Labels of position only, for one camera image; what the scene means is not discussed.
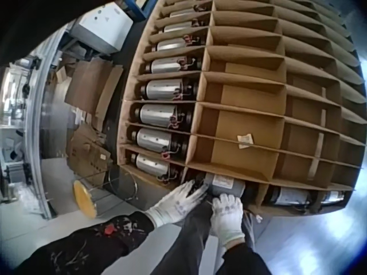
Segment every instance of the floral embroidered sleeve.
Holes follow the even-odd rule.
[[[14,274],[101,274],[154,230],[141,212],[80,229],[37,249]]]

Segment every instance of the white glove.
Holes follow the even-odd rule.
[[[245,237],[241,229],[242,217],[243,206],[239,198],[221,194],[220,199],[213,199],[212,228],[223,246]]]
[[[148,209],[145,214],[152,220],[155,228],[167,223],[175,223],[184,219],[187,214],[199,205],[208,189],[203,184],[198,190],[188,197],[194,181],[178,186],[171,193],[163,197],[155,206]]]

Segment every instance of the person's left hand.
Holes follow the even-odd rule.
[[[171,193],[163,197],[155,206],[148,209],[145,214],[152,220],[155,228],[167,223],[175,223],[184,219],[203,200],[208,189],[203,184],[192,195],[189,195],[194,181],[186,182]]]

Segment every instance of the yellow disc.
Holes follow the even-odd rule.
[[[74,181],[74,196],[76,203],[84,215],[92,219],[97,217],[97,209],[92,200],[92,196],[79,180]]]

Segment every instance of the white sticker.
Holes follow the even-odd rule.
[[[235,179],[231,178],[230,176],[214,175],[213,185],[232,189],[234,181]]]
[[[250,133],[248,133],[245,136],[237,136],[237,140],[239,142],[253,144],[252,135]],[[239,149],[245,149],[245,148],[248,148],[248,147],[249,147],[248,145],[239,144]]]

